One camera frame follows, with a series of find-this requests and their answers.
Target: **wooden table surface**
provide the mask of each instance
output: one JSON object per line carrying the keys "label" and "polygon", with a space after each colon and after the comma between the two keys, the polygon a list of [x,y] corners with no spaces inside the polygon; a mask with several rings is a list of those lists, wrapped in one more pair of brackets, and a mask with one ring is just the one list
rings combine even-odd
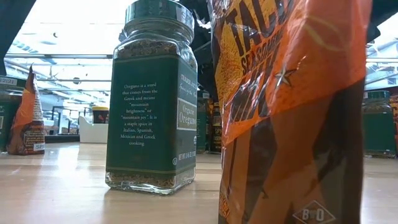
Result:
{"label": "wooden table surface", "polygon": [[[47,144],[0,155],[0,223],[217,223],[220,157],[198,155],[194,183],[172,196],[110,190],[104,144]],[[363,224],[398,223],[398,161],[366,159]]]}

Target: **green label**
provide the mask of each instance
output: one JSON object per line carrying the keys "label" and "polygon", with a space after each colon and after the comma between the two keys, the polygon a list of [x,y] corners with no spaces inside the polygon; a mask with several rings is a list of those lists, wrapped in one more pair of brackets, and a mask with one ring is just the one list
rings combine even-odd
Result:
{"label": "green label", "polygon": [[196,164],[197,73],[177,55],[115,59],[106,170],[170,177]]}

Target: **green jar lid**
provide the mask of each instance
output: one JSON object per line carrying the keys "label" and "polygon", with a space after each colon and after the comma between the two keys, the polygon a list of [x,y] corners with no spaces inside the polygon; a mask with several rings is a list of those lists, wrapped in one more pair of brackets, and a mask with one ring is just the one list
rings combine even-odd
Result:
{"label": "green jar lid", "polygon": [[366,91],[364,93],[365,99],[389,99],[389,91]]}
{"label": "green jar lid", "polygon": [[25,85],[25,79],[0,76],[0,88],[2,89],[23,90]]}
{"label": "green jar lid", "polygon": [[171,0],[137,0],[126,9],[125,25],[134,19],[166,18],[187,26],[193,33],[195,22],[192,13],[183,5]]}

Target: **green jar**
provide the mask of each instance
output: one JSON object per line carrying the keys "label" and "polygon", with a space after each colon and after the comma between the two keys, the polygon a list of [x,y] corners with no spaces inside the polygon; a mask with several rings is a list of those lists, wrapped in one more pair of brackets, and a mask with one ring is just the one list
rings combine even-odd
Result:
{"label": "green jar", "polygon": [[26,80],[0,77],[0,151],[6,152],[9,133],[22,101]]}
{"label": "green jar", "polygon": [[191,12],[169,0],[126,9],[114,50],[106,183],[171,194],[195,178],[197,61]]}
{"label": "green jar", "polygon": [[396,141],[388,91],[368,91],[363,101],[364,149],[369,155],[394,157]]}

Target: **orange plastic bag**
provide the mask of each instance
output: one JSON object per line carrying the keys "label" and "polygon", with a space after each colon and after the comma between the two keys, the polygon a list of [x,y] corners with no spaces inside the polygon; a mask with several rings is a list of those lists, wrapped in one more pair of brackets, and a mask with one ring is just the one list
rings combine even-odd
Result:
{"label": "orange plastic bag", "polygon": [[370,0],[212,0],[218,223],[360,223]]}
{"label": "orange plastic bag", "polygon": [[10,130],[7,152],[10,155],[44,154],[45,130],[36,75],[30,66],[22,102]]}

